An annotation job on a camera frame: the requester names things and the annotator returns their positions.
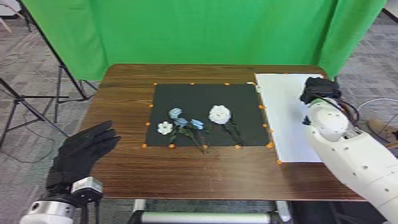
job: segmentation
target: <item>cable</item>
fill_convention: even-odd
[[[376,101],[392,101],[392,102],[398,102],[396,99],[390,99],[390,98],[376,98],[376,99],[365,101],[365,102],[358,105],[357,110],[360,111],[362,107],[364,107],[369,103],[373,103],[373,102],[376,102]]]
[[[97,200],[94,202],[94,206],[95,206],[95,224],[99,224],[99,202],[101,202],[101,200]]]
[[[355,123],[358,122],[358,119],[360,119],[360,114],[358,114],[358,110],[357,108],[351,106],[351,104],[348,102],[344,102],[342,100],[337,100],[339,103],[342,103],[349,108],[351,108],[351,111],[355,112],[357,114],[357,118],[355,118]]]
[[[88,208],[86,208],[86,205],[81,206],[79,224],[88,224]]]
[[[342,109],[339,108],[339,106],[317,95],[317,94],[314,94],[314,96],[316,96],[316,99],[319,99],[319,100],[323,100],[332,106],[333,106],[333,108],[339,110],[339,112],[342,113],[342,115],[344,115],[344,117],[346,117],[346,119],[348,119],[348,121],[349,121],[349,123],[351,123],[351,125],[353,126],[357,126],[355,125],[355,123],[357,123],[357,121],[351,119],[351,117],[348,116],[348,114],[346,114],[346,112],[342,111]]]
[[[26,113],[28,113],[28,110],[26,110],[26,112],[24,112],[24,114],[22,114],[22,122],[24,122],[24,123],[28,122],[28,121],[26,121]],[[46,155],[44,155],[37,160],[33,160],[33,161],[24,161],[24,160],[21,160],[19,158],[15,158],[6,152],[0,151],[0,153],[5,154],[5,156],[10,157],[19,163],[35,164],[35,163],[38,163],[38,162],[46,159],[46,157],[47,157],[47,156],[51,155],[51,153],[53,153],[53,149],[54,149],[54,140],[53,140],[49,137],[44,137],[40,134],[37,134],[37,133],[33,132],[33,130],[28,128],[26,125],[24,125],[24,128],[26,128],[26,130],[30,131],[30,133],[31,133],[38,138],[44,138],[44,139],[47,139],[47,140],[51,141],[51,149],[49,149]]]

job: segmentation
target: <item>black mat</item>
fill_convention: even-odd
[[[232,146],[236,142],[221,128],[209,119],[209,109],[213,105],[223,105],[230,110],[232,121],[239,130],[243,146],[264,146],[268,144],[268,134],[262,128],[262,111],[259,109],[259,98],[255,87],[248,84],[237,85],[182,85],[158,84],[152,98],[152,110],[149,118],[149,129],[145,135],[147,146],[166,146],[168,135],[158,133],[158,123],[172,122],[168,111],[172,108],[182,110],[182,117],[200,120],[209,126],[209,134],[202,131],[209,146]],[[175,146],[193,146],[191,140],[177,135]]]

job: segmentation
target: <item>black glove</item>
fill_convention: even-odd
[[[339,84],[321,78],[307,78],[305,88],[300,96],[300,101],[309,104],[312,100],[319,97],[328,97],[339,99],[341,91]]]
[[[65,139],[47,172],[47,190],[67,188],[88,176],[94,163],[120,140],[110,126],[111,121],[106,121]]]

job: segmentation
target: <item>tripod stand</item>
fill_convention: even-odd
[[[46,38],[44,32],[42,32],[42,30],[40,30],[40,26],[38,26],[38,24],[37,24],[37,22],[35,22],[33,16],[31,16],[30,11],[28,11],[28,8],[26,8],[26,6],[24,6],[24,4],[22,4],[22,1],[17,0],[17,3],[19,3],[19,5],[21,5],[21,10],[22,10],[22,13],[24,13],[24,19],[26,19],[28,30],[30,30],[30,24],[31,24],[33,27],[35,27],[35,29],[37,29],[37,31],[38,31],[42,40],[44,40],[44,42],[46,42],[47,48],[49,48],[49,50],[51,50],[53,56],[54,56],[56,61],[58,61],[58,64],[60,64],[60,65],[58,65],[58,80],[56,80],[54,116],[53,116],[53,123],[56,123],[56,121],[58,121],[58,104],[67,103],[67,102],[72,102],[72,101],[81,102],[81,101],[86,101],[86,100],[90,99],[92,95],[86,95],[86,93],[85,93],[85,90],[83,90],[83,83],[88,85],[88,87],[90,87],[94,90],[97,90],[97,88],[95,88],[95,86],[88,83],[86,80],[76,80],[76,79],[74,79],[74,77],[72,77],[72,75],[70,75],[70,71],[69,71],[67,66],[65,66],[65,64],[63,64],[63,61],[62,61],[62,59],[60,59],[58,53],[56,53],[56,51],[54,51],[53,45],[51,45],[49,40],[47,40],[47,38]],[[69,79],[69,81],[70,81],[70,84],[72,84],[74,89],[76,89],[78,94],[79,94],[79,98],[78,98],[78,99],[60,100],[60,98],[63,98],[63,97],[58,97],[58,95],[60,95],[60,78],[62,78],[62,71],[63,71],[63,73],[65,73],[65,77],[67,77],[67,79]]]
[[[19,127],[26,126],[28,124],[31,124],[37,121],[44,121],[46,124],[51,126],[51,128],[60,132],[60,134],[65,137],[69,137],[67,134],[65,134],[65,132],[62,131],[62,129],[54,125],[54,123],[49,121],[49,119],[44,116],[46,115],[46,112],[47,112],[47,109],[49,109],[49,105],[51,105],[53,100],[58,99],[58,98],[69,98],[69,97],[67,96],[24,96],[24,95],[19,95],[15,93],[14,89],[10,88],[8,84],[5,83],[5,81],[3,81],[1,78],[0,78],[0,85],[3,86],[3,88],[6,90],[6,92],[3,91],[3,93],[14,99],[14,104],[12,104],[10,113],[8,113],[8,119],[6,119],[6,122],[5,122],[5,128],[3,128],[1,138],[0,138],[0,148],[3,146],[3,141],[5,141],[6,133],[12,130],[15,130]],[[37,109],[33,108],[33,106],[30,105],[30,103],[26,102],[24,99],[49,99],[49,102],[47,102],[47,105],[46,105],[46,108],[44,108],[42,113],[37,111]],[[28,109],[30,113],[35,116],[35,119],[30,120],[28,122],[24,122],[22,124],[15,125],[10,128],[10,122],[12,122],[12,118],[14,118],[14,113],[15,113],[15,107],[17,107],[17,105],[22,105],[24,106],[24,108]]]

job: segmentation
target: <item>white flower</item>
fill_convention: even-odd
[[[163,121],[163,123],[158,124],[158,133],[161,135],[166,135],[170,131],[172,131],[172,124],[166,121]]]
[[[230,119],[230,111],[225,108],[223,105],[213,106],[209,110],[209,115],[207,119],[216,123],[216,124],[225,124],[229,119]]]

